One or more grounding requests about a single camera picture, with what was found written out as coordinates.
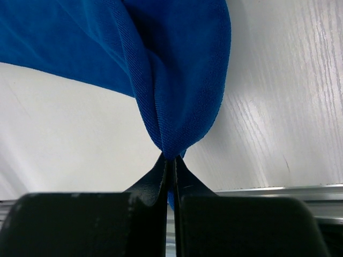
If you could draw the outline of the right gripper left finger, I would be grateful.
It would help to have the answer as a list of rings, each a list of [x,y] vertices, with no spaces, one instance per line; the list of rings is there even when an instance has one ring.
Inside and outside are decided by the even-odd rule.
[[[121,193],[30,193],[1,228],[1,256],[165,256],[167,161]]]

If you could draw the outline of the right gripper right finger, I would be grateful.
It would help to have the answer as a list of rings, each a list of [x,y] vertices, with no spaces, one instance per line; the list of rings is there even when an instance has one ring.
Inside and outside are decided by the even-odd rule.
[[[303,202],[272,196],[219,196],[173,160],[177,256],[329,256]]]

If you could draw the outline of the blue towel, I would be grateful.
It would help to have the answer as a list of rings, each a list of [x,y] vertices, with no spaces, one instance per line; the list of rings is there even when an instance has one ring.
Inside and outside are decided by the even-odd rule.
[[[169,160],[212,127],[230,44],[225,1],[1,1],[2,64],[133,97]]]

